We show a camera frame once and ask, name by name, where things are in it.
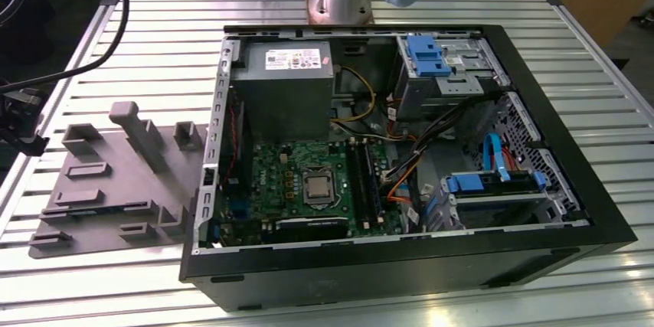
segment table surface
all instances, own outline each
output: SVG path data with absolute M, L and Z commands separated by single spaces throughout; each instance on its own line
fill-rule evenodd
M 227 314 L 178 281 L 182 245 L 48 260 L 28 257 L 66 151 L 68 124 L 110 129 L 115 101 L 136 101 L 158 126 L 210 119 L 222 27 L 302 24 L 303 0 L 134 0 L 128 32 L 98 70 L 58 85 L 42 158 L 20 156 L 0 189 L 0 324 L 652 325 L 654 316 L 654 122 L 652 107 L 562 7 L 544 0 L 374 0 L 378 24 L 499 24 L 529 64 L 640 241 L 522 287 Z M 107 49 L 120 5 L 102 6 L 70 67 Z

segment orange wire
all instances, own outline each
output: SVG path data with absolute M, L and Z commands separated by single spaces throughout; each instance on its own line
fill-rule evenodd
M 402 178 L 399 178 L 398 182 L 395 183 L 395 186 L 393 187 L 393 189 L 390 190 L 389 192 L 389 196 L 386 197 L 386 200 L 387 201 L 393 201 L 394 198 L 397 200 L 397 198 L 399 197 L 394 197 L 394 193 L 395 191 L 398 190 L 399 186 L 402 185 L 403 181 L 407 180 L 407 177 L 409 175 L 411 174 L 411 172 L 415 170 L 417 166 L 418 166 L 418 162 L 421 162 L 421 160 L 418 159 L 417 163 L 413 164 L 413 166 L 407 169 L 407 171 L 405 172 L 405 174 L 402 175 Z
M 516 158 L 512 155 L 512 152 L 506 148 L 502 149 L 502 152 L 508 156 L 509 166 L 512 167 L 512 170 L 518 170 L 518 164 Z
M 389 201 L 413 203 L 411 200 L 406 197 L 390 197 L 387 199 L 389 199 Z
M 394 125 L 394 121 L 391 120 L 389 122 L 389 125 L 386 126 L 386 135 L 389 136 L 389 138 L 402 139 L 403 138 L 402 136 L 398 136 L 398 135 L 393 134 L 393 125 Z M 410 134 L 407 137 L 413 141 L 417 141 L 418 140 L 418 138 L 413 134 Z

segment wire bundle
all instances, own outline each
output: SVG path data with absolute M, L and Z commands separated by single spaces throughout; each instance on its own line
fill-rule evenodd
M 403 162 L 401 162 L 387 173 L 386 177 L 395 175 L 401 170 L 407 168 L 406 172 L 401 176 L 395 186 L 389 192 L 386 199 L 389 201 L 407 201 L 411 203 L 411 200 L 407 198 L 395 197 L 395 191 L 398 190 L 402 183 L 407 180 L 410 174 L 417 169 L 418 162 L 421 161 L 422 154 L 425 153 L 429 144 L 431 141 L 446 132 L 461 120 L 465 112 L 475 105 L 485 101 L 495 100 L 502 96 L 503 92 L 489 93 L 483 96 L 473 96 L 463 100 L 457 106 L 454 106 L 435 121 L 425 129 L 423 133 L 418 137 L 414 145 L 411 147 L 411 155 Z
M 366 112 L 358 116 L 353 116 L 350 118 L 342 118 L 342 119 L 331 119 L 333 123 L 346 123 L 346 122 L 355 122 L 357 120 L 366 119 L 371 114 L 373 111 L 375 110 L 375 91 L 373 90 L 373 85 L 370 84 L 369 80 L 357 72 L 357 70 L 351 69 L 350 67 L 346 67 L 345 65 L 341 66 L 343 70 L 347 70 L 350 73 L 355 75 L 355 77 L 361 80 L 361 82 L 366 85 L 366 88 L 369 88 L 370 92 L 370 106 Z
M 15 14 L 15 10 L 20 7 L 23 2 L 24 0 L 11 0 L 10 5 L 0 12 L 0 25 L 8 21 L 11 16 Z M 127 28 L 128 14 L 130 14 L 130 0 L 123 0 L 123 14 L 120 16 L 120 23 L 116 31 L 116 36 L 114 37 L 114 41 L 111 42 L 110 47 L 104 52 L 104 55 L 96 61 L 88 63 L 83 67 L 66 70 L 63 72 L 58 72 L 48 76 L 32 78 L 31 80 L 24 80 L 22 82 L 2 86 L 0 94 L 11 91 L 23 90 L 24 88 L 35 87 L 40 84 L 67 79 L 70 77 L 76 76 L 78 74 L 83 74 L 84 72 L 88 72 L 90 70 L 94 70 L 95 68 L 100 67 L 104 64 L 104 62 L 110 59 L 110 57 L 114 55 L 114 52 L 119 47 L 119 43 L 124 35 L 124 29 Z
M 502 148 L 502 153 L 503 157 L 508 159 L 509 168 L 512 170 L 520 170 L 521 166 L 518 165 L 516 158 L 513 157 L 513 154 L 506 147 Z

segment yellow wire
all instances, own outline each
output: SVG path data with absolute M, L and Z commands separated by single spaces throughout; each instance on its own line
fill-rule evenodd
M 341 66 L 341 68 L 350 71 L 357 76 L 357 78 L 359 78 L 359 80 L 365 83 L 370 91 L 370 100 L 371 100 L 369 110 L 366 110 L 363 114 L 358 116 L 353 116 L 351 118 L 331 119 L 333 122 L 346 123 L 346 122 L 355 122 L 357 120 L 365 118 L 373 112 L 373 110 L 375 109 L 375 91 L 373 91 L 373 85 L 370 84 L 369 80 L 363 78 L 363 76 L 359 74 L 359 72 L 357 72 L 357 70 L 346 66 Z

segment blue drive bracket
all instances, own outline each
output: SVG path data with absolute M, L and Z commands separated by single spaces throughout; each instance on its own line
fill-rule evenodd
M 450 193 L 457 193 L 458 191 L 483 191 L 479 174 L 462 174 L 447 178 L 447 189 L 450 189 Z
M 407 50 L 419 77 L 446 77 L 451 68 L 443 60 L 443 49 L 433 36 L 407 36 Z
M 493 170 L 494 161 L 495 161 L 495 167 L 499 173 L 499 177 L 502 178 L 502 181 L 512 180 L 512 175 L 509 175 L 508 166 L 503 163 L 502 141 L 499 140 L 499 136 L 497 133 L 489 133 L 486 134 L 486 138 L 483 139 L 483 169 L 486 171 Z

